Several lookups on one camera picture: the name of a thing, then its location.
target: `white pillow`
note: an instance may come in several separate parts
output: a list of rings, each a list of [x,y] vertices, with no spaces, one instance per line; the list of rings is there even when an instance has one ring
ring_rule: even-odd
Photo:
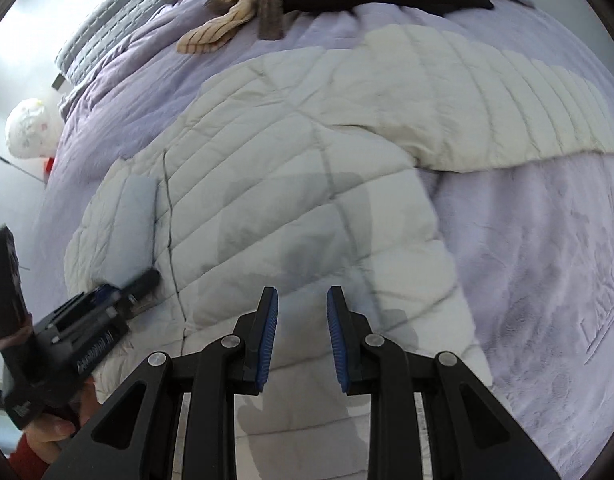
[[[55,107],[40,99],[20,102],[5,123],[5,140],[17,158],[54,156],[63,133],[63,120]]]

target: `bed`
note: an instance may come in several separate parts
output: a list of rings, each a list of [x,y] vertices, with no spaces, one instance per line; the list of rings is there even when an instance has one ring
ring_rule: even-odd
[[[560,23],[517,2],[445,18],[387,4],[294,14],[283,40],[257,40],[254,22],[215,53],[177,54],[178,39],[211,17],[205,1],[182,0],[149,20],[66,99],[38,218],[34,263],[43,272],[29,298],[36,316],[66,300],[65,249],[113,162],[148,146],[212,76],[263,54],[353,49],[388,25],[424,25],[564,67],[599,89],[614,120],[611,73]],[[419,173],[497,393],[562,477],[581,478],[614,431],[614,155]]]

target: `finger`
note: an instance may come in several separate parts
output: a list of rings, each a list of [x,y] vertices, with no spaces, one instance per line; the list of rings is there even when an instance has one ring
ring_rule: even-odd
[[[85,381],[81,390],[81,411],[79,417],[81,427],[100,410],[100,404],[96,398],[96,388],[94,387],[94,379],[91,377]]]
[[[31,314],[28,314],[22,327],[15,333],[0,339],[0,350],[2,351],[10,346],[23,344],[33,332],[34,326],[31,322]]]
[[[24,430],[28,440],[36,442],[58,442],[70,436],[76,428],[71,422],[49,413],[43,413]]]

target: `brown fabric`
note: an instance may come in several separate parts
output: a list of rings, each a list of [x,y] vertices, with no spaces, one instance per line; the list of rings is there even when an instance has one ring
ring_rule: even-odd
[[[209,0],[206,6],[219,16],[180,38],[177,50],[181,54],[218,50],[236,35],[244,23],[256,16],[258,0]]]
[[[258,37],[261,40],[282,40],[285,37],[283,28],[283,0],[260,0],[258,2]]]

